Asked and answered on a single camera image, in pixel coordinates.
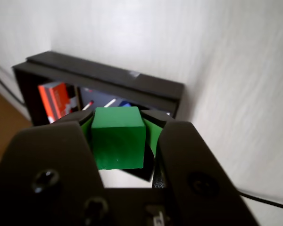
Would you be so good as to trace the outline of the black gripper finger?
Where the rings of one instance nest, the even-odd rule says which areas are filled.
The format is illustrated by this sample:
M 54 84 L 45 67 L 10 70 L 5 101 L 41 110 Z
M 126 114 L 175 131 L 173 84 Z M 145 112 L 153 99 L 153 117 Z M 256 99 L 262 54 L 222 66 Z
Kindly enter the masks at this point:
M 162 128 L 156 159 L 174 226 L 255 226 L 257 221 L 192 123 L 142 110 Z
M 0 162 L 0 226 L 106 226 L 108 203 L 88 139 L 93 113 L 19 132 Z

